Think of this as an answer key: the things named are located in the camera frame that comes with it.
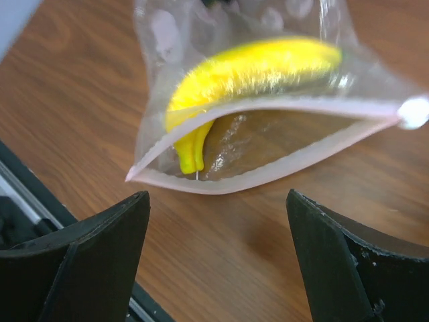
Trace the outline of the clear zip top bag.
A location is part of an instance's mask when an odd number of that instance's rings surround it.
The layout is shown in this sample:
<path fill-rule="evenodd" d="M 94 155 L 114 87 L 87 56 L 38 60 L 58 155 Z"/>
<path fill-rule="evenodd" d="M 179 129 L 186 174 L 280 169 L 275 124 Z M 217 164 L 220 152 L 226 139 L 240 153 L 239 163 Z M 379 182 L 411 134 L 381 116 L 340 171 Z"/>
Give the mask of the clear zip top bag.
<path fill-rule="evenodd" d="M 428 121 L 428 91 L 362 45 L 345 1 L 136 1 L 148 99 L 129 182 L 224 195 L 275 181 L 389 127 Z M 302 36 L 338 46 L 320 80 L 207 105 L 172 131 L 164 118 L 184 75 L 256 40 Z"/>

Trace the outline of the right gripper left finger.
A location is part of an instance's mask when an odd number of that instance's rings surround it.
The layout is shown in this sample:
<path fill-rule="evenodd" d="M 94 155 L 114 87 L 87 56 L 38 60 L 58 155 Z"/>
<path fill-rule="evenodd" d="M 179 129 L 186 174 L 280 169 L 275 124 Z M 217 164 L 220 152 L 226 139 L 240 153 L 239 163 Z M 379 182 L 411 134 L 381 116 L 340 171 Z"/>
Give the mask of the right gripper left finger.
<path fill-rule="evenodd" d="M 1 320 L 125 321 L 149 213 L 140 191 L 1 251 Z"/>

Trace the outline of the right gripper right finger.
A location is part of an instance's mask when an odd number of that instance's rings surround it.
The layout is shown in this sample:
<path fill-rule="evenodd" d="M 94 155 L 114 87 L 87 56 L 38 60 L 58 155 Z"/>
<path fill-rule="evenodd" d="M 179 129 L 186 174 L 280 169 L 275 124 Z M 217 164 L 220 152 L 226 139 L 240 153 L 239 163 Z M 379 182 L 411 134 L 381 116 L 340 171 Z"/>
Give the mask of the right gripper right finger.
<path fill-rule="evenodd" d="M 428 247 L 294 189 L 286 210 L 313 321 L 428 320 Z"/>

